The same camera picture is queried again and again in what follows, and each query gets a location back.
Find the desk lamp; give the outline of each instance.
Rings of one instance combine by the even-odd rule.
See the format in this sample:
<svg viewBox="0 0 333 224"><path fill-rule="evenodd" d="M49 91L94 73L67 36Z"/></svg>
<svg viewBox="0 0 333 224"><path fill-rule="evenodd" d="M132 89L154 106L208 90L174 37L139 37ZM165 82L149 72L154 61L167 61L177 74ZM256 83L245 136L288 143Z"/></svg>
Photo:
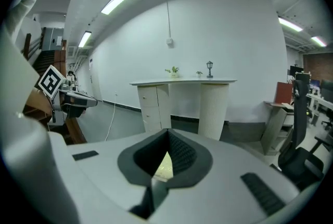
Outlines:
<svg viewBox="0 0 333 224"><path fill-rule="evenodd" d="M213 62L209 61L207 63L207 68L209 69L209 74L208 74L207 78L212 78L213 77L213 75L210 74L210 70L212 69L212 67L213 67Z"/></svg>

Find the brick wall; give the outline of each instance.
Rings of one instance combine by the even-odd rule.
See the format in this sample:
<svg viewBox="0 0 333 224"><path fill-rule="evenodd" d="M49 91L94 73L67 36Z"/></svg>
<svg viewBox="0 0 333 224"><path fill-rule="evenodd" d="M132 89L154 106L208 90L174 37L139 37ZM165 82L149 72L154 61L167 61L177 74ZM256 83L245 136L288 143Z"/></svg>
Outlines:
<svg viewBox="0 0 333 224"><path fill-rule="evenodd" d="M311 73L313 80L333 81L333 53L303 55L304 72Z"/></svg>

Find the reception desk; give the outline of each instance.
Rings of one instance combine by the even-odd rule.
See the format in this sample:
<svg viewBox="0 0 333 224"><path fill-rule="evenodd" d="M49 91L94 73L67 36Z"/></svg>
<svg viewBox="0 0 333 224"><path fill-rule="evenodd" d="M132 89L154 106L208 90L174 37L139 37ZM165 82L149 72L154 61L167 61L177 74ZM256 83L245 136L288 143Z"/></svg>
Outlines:
<svg viewBox="0 0 333 224"><path fill-rule="evenodd" d="M219 140L228 103L229 78L176 78L141 80L137 86L146 132L171 128L169 84L196 83L201 85L198 134Z"/></svg>

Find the desk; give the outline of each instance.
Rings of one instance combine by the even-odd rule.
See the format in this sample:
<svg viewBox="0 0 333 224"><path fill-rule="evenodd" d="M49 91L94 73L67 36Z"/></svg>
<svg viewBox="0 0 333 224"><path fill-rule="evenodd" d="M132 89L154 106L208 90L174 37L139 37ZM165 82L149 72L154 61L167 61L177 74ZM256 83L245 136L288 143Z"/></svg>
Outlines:
<svg viewBox="0 0 333 224"><path fill-rule="evenodd" d="M311 98L310 110L313 110L313 106L314 106L315 101L318 101L319 104L333 110L333 103L331 103L329 101L326 101L323 98L320 98L318 95L313 95L311 93L308 93L306 96Z"/></svg>
<svg viewBox="0 0 333 224"><path fill-rule="evenodd" d="M260 142L265 155L276 155L292 134L293 108L279 103L265 104L273 109Z"/></svg>
<svg viewBox="0 0 333 224"><path fill-rule="evenodd" d="M200 84L200 116L198 134L219 140L228 103L229 78L169 78L141 80L130 83L137 86L146 132L171 128L169 84Z"/></svg>

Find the potted plant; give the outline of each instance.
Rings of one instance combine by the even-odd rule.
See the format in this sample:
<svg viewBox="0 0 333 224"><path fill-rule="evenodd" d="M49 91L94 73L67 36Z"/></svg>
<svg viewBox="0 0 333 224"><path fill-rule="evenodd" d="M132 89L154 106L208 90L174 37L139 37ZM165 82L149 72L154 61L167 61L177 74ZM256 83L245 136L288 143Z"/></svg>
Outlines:
<svg viewBox="0 0 333 224"><path fill-rule="evenodd" d="M196 74L197 74L197 77L198 77L198 78L201 78L201 75L202 75L202 72L201 72L201 71L197 71Z"/></svg>
<svg viewBox="0 0 333 224"><path fill-rule="evenodd" d="M166 72L170 73L170 78L178 78L178 71L179 71L179 68L176 68L176 67L172 67L172 72L170 69L166 69Z"/></svg>

